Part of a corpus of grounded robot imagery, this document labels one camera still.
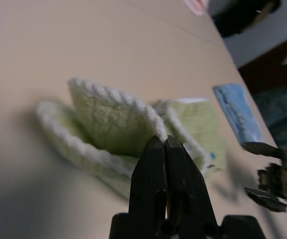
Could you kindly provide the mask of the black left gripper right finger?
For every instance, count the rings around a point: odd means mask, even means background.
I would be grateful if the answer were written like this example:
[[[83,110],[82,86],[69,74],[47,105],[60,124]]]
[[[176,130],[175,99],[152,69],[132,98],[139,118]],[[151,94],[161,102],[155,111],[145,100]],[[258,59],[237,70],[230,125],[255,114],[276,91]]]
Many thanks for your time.
[[[170,219],[181,225],[191,215],[197,224],[217,224],[203,175],[184,146],[169,135],[165,154]]]

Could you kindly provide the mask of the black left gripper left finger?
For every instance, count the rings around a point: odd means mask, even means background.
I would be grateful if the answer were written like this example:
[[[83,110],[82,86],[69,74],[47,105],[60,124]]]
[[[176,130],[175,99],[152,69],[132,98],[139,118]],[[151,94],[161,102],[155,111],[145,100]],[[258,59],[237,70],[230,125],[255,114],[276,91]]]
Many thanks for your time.
[[[165,218],[164,158],[164,145],[153,136],[147,141],[131,176],[129,213],[145,216],[152,222]]]

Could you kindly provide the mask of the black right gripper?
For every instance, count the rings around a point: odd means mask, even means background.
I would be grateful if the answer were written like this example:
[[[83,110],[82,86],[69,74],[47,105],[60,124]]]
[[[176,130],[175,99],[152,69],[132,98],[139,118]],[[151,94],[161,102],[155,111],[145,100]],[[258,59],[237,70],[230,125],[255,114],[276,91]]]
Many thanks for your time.
[[[258,189],[245,187],[245,193],[256,204],[272,212],[287,212],[287,204],[279,198],[287,199],[287,150],[279,149],[264,142],[244,142],[242,148],[255,155],[273,157],[280,164],[270,163],[258,171]]]

